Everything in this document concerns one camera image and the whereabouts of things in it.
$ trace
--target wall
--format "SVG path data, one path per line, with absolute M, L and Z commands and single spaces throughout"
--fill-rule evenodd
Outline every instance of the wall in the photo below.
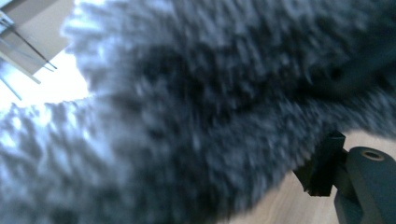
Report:
M 17 31 L 50 60 L 67 46 L 59 30 L 72 6 L 73 0 L 14 0 L 2 10 L 14 20 Z M 12 45 L 9 48 L 0 43 L 3 57 L 17 64 L 22 72 L 33 74 L 45 64 L 15 34 L 4 32 L 0 37 Z

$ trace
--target wooden floor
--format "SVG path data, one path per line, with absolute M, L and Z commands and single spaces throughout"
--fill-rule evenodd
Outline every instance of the wooden floor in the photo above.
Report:
M 389 141 L 365 133 L 346 135 L 345 149 L 372 147 L 396 158 L 396 141 Z M 333 199 L 310 197 L 303 192 L 297 178 L 288 175 L 278 189 L 269 192 L 249 214 L 221 224 L 336 224 Z

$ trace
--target fluffy fur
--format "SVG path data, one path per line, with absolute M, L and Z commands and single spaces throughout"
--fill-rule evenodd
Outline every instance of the fluffy fur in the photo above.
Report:
M 91 96 L 1 113 L 0 222 L 216 223 L 328 132 L 395 137 L 394 90 L 296 93 L 395 31 L 395 13 L 392 0 L 77 1 L 64 34 Z

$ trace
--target gray fur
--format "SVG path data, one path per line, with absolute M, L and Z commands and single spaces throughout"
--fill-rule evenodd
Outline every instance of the gray fur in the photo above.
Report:
M 328 132 L 396 136 L 394 90 L 296 94 L 396 30 L 391 0 L 81 0 L 87 99 L 0 114 L 0 223 L 193 224 L 248 211 Z

